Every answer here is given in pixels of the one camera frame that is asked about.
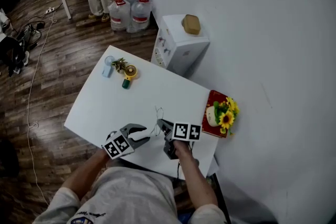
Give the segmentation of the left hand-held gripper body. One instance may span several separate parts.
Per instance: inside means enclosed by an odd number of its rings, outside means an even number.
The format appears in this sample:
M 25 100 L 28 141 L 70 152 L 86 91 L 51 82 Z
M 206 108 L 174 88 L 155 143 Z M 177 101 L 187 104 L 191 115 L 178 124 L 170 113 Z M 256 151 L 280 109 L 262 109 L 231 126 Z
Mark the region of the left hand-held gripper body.
M 108 134 L 101 147 L 111 159 L 117 159 L 135 152 L 136 146 L 129 138 L 130 130 L 131 128 L 123 128 L 118 131 L 111 131 Z

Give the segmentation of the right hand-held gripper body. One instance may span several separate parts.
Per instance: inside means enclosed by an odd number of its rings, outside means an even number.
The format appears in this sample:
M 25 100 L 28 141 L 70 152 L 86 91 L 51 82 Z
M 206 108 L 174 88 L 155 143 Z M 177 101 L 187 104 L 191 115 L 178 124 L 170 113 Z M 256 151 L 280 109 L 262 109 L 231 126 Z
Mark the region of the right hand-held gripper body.
M 164 137 L 165 139 L 164 152 L 168 156 L 168 158 L 178 159 L 175 153 L 176 149 L 173 144 L 173 141 L 175 140 L 182 141 L 187 145 L 189 145 L 190 142 L 199 141 L 201 129 L 202 129 L 201 125 L 175 122 L 171 133 L 167 137 Z

